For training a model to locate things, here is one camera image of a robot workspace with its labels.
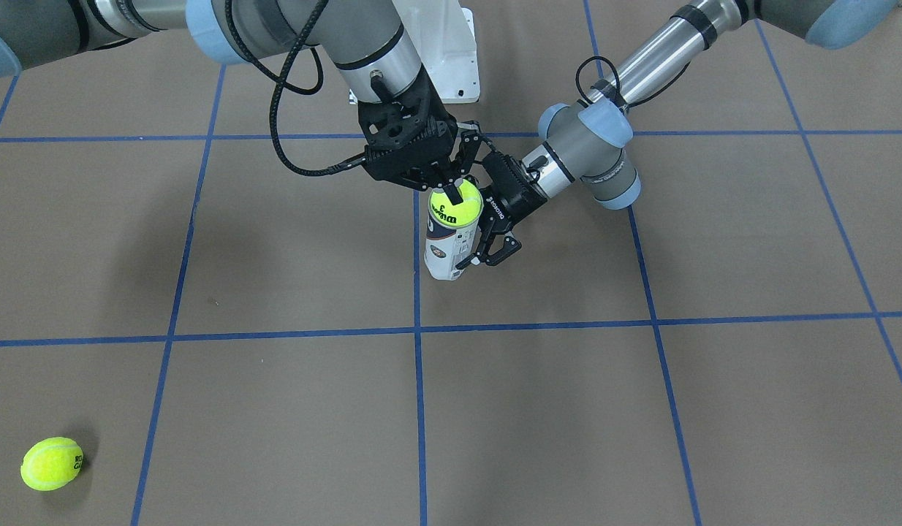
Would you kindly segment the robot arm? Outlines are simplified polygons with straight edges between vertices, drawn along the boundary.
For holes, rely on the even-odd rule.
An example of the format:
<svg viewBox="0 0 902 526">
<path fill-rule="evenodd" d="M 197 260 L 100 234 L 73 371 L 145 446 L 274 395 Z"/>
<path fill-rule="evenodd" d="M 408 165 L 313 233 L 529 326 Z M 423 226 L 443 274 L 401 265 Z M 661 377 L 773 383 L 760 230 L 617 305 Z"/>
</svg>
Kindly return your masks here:
<svg viewBox="0 0 902 526">
<path fill-rule="evenodd" d="M 634 139 L 629 114 L 663 96 L 695 59 L 723 34 L 759 21 L 809 45 L 837 50 L 871 33 L 902 1 L 691 1 L 577 101 L 554 104 L 538 123 L 538 146 L 522 157 L 489 153 L 482 161 L 489 184 L 480 189 L 480 216 L 463 243 L 448 254 L 453 275 L 493 267 L 521 244 L 514 228 L 574 182 L 587 186 L 608 210 L 629 207 L 642 180 L 627 153 Z"/>
<path fill-rule="evenodd" d="M 306 177 L 362 167 L 375 180 L 463 201 L 461 181 L 477 149 L 461 134 L 433 84 L 436 60 L 423 53 L 425 23 L 412 1 L 0 1 L 0 79 L 87 51 L 186 29 L 211 60 L 251 64 L 274 84 L 268 131 L 278 160 Z M 286 92 L 317 93 L 289 81 L 296 58 L 324 51 L 353 94 L 366 140 L 362 153 L 323 169 L 284 152 L 278 111 Z"/>
</svg>

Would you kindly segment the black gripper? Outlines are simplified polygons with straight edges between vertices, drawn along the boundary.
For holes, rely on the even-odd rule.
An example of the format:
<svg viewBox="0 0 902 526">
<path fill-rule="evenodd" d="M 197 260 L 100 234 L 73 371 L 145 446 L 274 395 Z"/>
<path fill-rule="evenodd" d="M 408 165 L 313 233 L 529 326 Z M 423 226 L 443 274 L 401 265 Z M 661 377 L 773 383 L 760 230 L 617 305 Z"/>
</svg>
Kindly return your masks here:
<svg viewBox="0 0 902 526">
<path fill-rule="evenodd" d="M 484 140 L 480 130 L 462 130 L 458 136 L 460 143 L 451 161 L 452 183 L 471 172 Z M 512 228 L 548 201 L 521 160 L 509 154 L 491 152 L 482 163 L 492 182 L 490 192 L 507 219 L 479 219 L 457 231 L 453 257 L 456 272 L 474 264 L 497 266 L 517 253 L 521 242 L 512 233 Z"/>
<path fill-rule="evenodd" d="M 364 169 L 378 182 L 417 191 L 432 189 L 451 205 L 461 205 L 453 149 L 458 121 L 448 113 L 427 70 L 388 103 L 357 104 L 358 123 L 367 140 Z"/>
</svg>

